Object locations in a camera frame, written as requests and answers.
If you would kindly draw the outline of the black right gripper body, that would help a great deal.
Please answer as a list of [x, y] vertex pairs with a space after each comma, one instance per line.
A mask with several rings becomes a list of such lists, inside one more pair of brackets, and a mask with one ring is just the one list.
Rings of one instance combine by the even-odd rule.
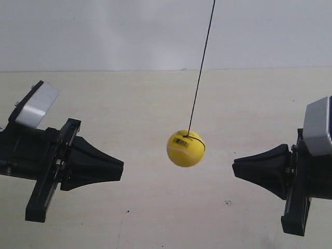
[[281, 224], [284, 233], [304, 236], [312, 199], [331, 199], [331, 155], [311, 155], [303, 129], [297, 133], [291, 148], [293, 173]]

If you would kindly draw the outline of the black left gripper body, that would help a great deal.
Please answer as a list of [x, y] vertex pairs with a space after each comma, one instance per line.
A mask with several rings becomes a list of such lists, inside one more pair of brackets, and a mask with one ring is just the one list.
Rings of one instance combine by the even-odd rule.
[[1, 131], [1, 175], [35, 181], [25, 208], [26, 221], [46, 220], [80, 125], [79, 120], [70, 118], [60, 130], [41, 130], [11, 123]]

